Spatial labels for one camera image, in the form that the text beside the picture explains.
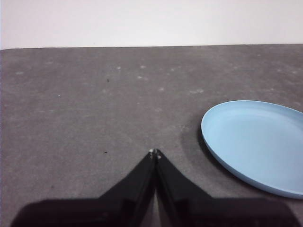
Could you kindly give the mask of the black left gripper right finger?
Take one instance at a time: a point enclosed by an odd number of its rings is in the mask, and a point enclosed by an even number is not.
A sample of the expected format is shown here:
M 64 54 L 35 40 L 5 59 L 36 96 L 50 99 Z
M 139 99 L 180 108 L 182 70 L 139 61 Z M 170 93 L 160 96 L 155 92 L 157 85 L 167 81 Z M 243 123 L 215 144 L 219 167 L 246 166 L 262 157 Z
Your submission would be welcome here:
M 298 227 L 288 206 L 261 198 L 214 198 L 155 150 L 157 196 L 173 227 Z

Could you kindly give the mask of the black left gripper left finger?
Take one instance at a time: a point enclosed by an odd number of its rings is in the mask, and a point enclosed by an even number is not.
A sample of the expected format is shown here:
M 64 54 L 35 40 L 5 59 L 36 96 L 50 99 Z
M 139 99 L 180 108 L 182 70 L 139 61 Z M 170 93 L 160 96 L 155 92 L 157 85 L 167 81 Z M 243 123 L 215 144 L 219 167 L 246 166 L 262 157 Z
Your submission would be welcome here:
M 24 206 L 13 227 L 138 227 L 155 191 L 153 150 L 98 198 L 47 199 Z

